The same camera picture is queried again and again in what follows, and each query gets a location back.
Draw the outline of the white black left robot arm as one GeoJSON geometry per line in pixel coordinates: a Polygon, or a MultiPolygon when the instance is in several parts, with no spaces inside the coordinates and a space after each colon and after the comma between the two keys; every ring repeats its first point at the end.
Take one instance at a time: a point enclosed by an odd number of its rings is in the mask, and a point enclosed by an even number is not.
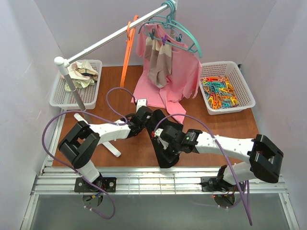
{"type": "Polygon", "coordinates": [[[148,107],[141,106],[127,122],[121,119],[114,124],[93,125],[82,120],[58,144],[59,151],[83,177],[87,190],[96,192],[106,187],[101,173],[91,161],[97,145],[138,135],[152,113],[148,107]]]}

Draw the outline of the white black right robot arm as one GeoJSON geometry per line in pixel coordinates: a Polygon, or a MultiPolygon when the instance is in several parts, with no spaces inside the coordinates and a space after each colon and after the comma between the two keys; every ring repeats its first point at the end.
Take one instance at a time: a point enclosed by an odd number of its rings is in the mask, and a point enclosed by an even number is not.
{"type": "Polygon", "coordinates": [[[157,129],[154,139],[162,147],[162,156],[171,161],[181,153],[214,153],[235,158],[241,162],[224,165],[215,177],[202,179],[203,191],[227,192],[237,183],[252,179],[275,184],[279,181],[283,152],[265,135],[236,139],[211,136],[209,133],[189,129],[186,133],[166,126],[157,129]]]}

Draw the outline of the orange plastic hanger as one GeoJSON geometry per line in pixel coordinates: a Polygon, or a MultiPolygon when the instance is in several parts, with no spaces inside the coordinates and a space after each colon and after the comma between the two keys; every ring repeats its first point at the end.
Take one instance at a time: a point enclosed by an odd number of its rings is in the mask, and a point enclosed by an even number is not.
{"type": "Polygon", "coordinates": [[[128,69],[129,60],[130,60],[130,54],[131,54],[134,36],[135,36],[135,28],[130,29],[130,24],[131,24],[131,21],[128,22],[127,29],[126,29],[127,47],[126,47],[126,53],[125,53],[124,62],[123,62],[121,79],[120,79],[120,87],[121,88],[124,88],[126,73],[127,73],[127,69],[128,69]]]}

